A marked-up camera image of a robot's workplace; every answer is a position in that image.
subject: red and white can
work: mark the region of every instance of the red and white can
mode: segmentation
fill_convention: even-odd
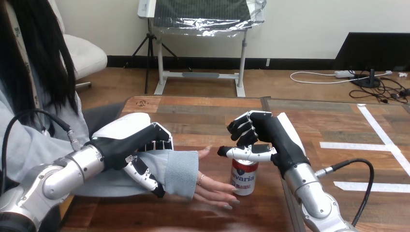
[[[258,165],[259,162],[232,159],[231,185],[238,189],[236,194],[247,196],[253,192]]]

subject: white wall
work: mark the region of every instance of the white wall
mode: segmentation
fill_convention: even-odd
[[[145,37],[147,25],[137,16],[138,2],[57,0],[67,34],[119,56],[132,55]],[[410,32],[410,0],[268,0],[265,10],[266,22],[250,30],[249,58],[332,59],[349,31]],[[241,40],[163,38],[181,57],[240,57]],[[146,53],[144,46],[138,55]]]

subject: gray sleeve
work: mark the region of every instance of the gray sleeve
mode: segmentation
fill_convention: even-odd
[[[197,151],[158,150],[137,152],[169,194],[192,199],[198,175]],[[88,181],[73,194],[93,197],[124,197],[147,194],[125,171],[109,170]]]
[[[7,125],[13,117],[14,114],[0,101],[0,141],[3,141]],[[32,167],[42,163],[52,163],[72,151],[70,142],[46,137],[36,129],[17,121],[8,139],[7,176],[16,182],[21,182]]]

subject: black monitor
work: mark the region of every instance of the black monitor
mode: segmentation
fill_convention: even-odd
[[[410,71],[410,33],[350,32],[340,49],[334,70]],[[371,77],[352,83],[378,87]]]

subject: white cable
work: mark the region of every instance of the white cable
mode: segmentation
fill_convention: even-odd
[[[306,74],[315,74],[315,75],[321,75],[321,76],[335,76],[334,74],[322,74],[322,73],[314,73],[314,72],[295,72],[291,74],[291,79],[299,82],[299,83],[305,83],[305,84],[339,84],[339,83],[345,83],[345,82],[350,82],[350,81],[357,81],[357,80],[363,80],[366,78],[369,78],[369,76],[367,77],[362,77],[362,78],[358,78],[358,79],[352,79],[352,80],[345,80],[345,81],[336,81],[336,82],[309,82],[309,81],[298,81],[295,80],[292,76],[295,74],[299,74],[299,73],[306,73]],[[374,75],[374,76],[384,76],[384,75],[391,75],[392,71],[386,71],[383,74],[378,74],[378,75]]]

